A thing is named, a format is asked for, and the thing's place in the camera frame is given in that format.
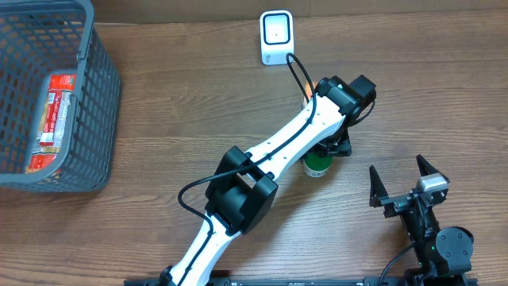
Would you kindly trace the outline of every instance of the gray plastic basket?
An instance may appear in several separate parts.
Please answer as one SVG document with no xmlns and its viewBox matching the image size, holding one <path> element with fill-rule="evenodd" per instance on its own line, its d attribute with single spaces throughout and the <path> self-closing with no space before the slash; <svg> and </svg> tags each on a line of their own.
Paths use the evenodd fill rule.
<svg viewBox="0 0 508 286">
<path fill-rule="evenodd" d="M 120 76 L 94 29 L 88 0 L 0 1 L 0 186 L 92 191 L 106 186 Z M 76 74 L 62 149 L 25 173 L 52 74 Z"/>
</svg>

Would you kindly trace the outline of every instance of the wooden surface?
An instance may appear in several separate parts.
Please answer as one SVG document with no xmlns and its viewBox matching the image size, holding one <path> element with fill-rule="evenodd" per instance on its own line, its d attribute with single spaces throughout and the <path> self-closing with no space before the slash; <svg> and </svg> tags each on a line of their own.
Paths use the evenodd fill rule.
<svg viewBox="0 0 508 286">
<path fill-rule="evenodd" d="M 364 74 L 372 115 L 353 154 L 321 179 L 295 165 L 267 217 L 216 269 L 237 278 L 379 275 L 409 241 L 368 206 L 374 164 L 408 192 L 423 154 L 451 180 L 441 227 L 475 235 L 482 284 L 508 282 L 508 10 L 299 19 L 296 53 L 314 80 Z M 120 285 L 179 261 L 202 221 L 176 195 L 284 126 L 301 95 L 285 66 L 260 63 L 257 21 L 100 27 L 123 78 L 113 175 L 81 195 L 0 192 L 0 284 Z M 184 199 L 202 210 L 205 187 Z M 417 266 L 408 255 L 393 274 Z"/>
<path fill-rule="evenodd" d="M 174 23 L 259 19 L 264 11 L 295 17 L 508 8 L 505 0 L 91 0 L 105 23 Z"/>
</svg>

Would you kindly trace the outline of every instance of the tabletop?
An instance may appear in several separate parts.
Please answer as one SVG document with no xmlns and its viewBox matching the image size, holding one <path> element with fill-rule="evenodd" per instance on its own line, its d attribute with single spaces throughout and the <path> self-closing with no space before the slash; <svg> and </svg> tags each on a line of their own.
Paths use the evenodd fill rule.
<svg viewBox="0 0 508 286">
<path fill-rule="evenodd" d="M 177 263 L 202 220 L 181 187 L 211 175 L 300 110 L 287 66 L 260 62 L 258 21 L 98 25 L 123 82 L 112 176 L 86 194 L 0 192 L 0 284 L 120 285 Z M 372 114 L 353 153 L 308 177 L 295 164 L 267 217 L 215 269 L 240 279 L 379 275 L 409 244 L 397 218 L 368 206 L 368 168 L 408 192 L 422 154 L 450 178 L 441 227 L 475 235 L 481 284 L 508 282 L 508 10 L 295 19 L 295 53 L 313 80 L 365 75 Z M 206 186 L 184 199 L 203 210 Z M 413 254 L 391 271 L 418 266 Z"/>
</svg>

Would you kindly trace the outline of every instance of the basket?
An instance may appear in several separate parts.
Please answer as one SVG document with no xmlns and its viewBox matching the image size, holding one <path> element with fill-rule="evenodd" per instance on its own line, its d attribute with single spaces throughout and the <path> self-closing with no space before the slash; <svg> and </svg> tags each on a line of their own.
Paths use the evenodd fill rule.
<svg viewBox="0 0 508 286">
<path fill-rule="evenodd" d="M 94 28 L 88 0 L 0 3 L 0 186 L 93 191 L 110 177 L 121 81 Z M 62 147 L 25 173 L 51 75 L 76 74 Z"/>
</svg>

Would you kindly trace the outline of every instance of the basket handle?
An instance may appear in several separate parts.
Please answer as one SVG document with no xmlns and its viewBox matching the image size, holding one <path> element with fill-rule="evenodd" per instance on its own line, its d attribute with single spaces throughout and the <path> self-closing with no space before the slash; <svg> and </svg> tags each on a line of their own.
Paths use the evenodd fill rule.
<svg viewBox="0 0 508 286">
<path fill-rule="evenodd" d="M 76 55 L 76 59 L 78 63 L 81 63 L 82 60 L 85 60 L 88 56 L 88 48 L 90 47 L 90 39 L 92 37 L 92 29 L 94 28 L 94 20 L 95 20 L 95 11 L 94 6 L 90 2 L 90 0 L 2 0 L 0 7 L 4 5 L 32 5 L 32 4 L 44 4 L 45 2 L 62 2 L 69 3 L 75 2 L 81 5 L 81 7 L 85 10 L 85 25 L 83 29 L 83 35 L 87 35 L 87 37 L 81 38 L 81 43 L 79 45 L 79 51 Z"/>
</svg>

